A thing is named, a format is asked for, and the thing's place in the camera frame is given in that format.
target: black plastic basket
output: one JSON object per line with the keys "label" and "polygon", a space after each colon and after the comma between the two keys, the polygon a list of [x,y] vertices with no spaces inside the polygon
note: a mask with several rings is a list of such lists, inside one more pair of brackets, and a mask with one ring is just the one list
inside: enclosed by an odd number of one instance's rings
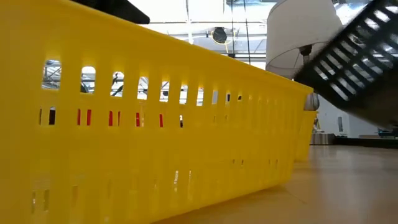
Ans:
{"label": "black plastic basket", "polygon": [[374,0],[295,76],[337,108],[398,127],[398,0]]}

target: floor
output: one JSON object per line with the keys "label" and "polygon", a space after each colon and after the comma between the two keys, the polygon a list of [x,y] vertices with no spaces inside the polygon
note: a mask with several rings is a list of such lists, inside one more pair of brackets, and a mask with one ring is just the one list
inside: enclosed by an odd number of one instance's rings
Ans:
{"label": "floor", "polygon": [[166,223],[398,223],[398,150],[314,146],[290,182]]}

